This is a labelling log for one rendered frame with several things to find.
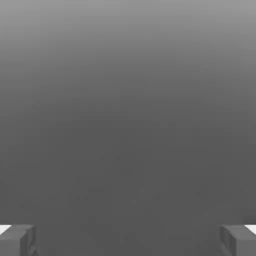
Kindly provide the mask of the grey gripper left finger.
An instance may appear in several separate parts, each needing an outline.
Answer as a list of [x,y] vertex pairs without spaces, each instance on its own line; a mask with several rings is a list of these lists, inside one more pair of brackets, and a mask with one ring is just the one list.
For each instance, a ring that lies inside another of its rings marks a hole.
[[38,256],[36,226],[0,224],[0,256]]

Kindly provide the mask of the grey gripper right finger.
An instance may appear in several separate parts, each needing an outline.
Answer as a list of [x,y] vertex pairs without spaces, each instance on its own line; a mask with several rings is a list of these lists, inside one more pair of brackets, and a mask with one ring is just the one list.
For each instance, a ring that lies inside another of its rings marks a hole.
[[221,256],[256,256],[256,224],[221,225]]

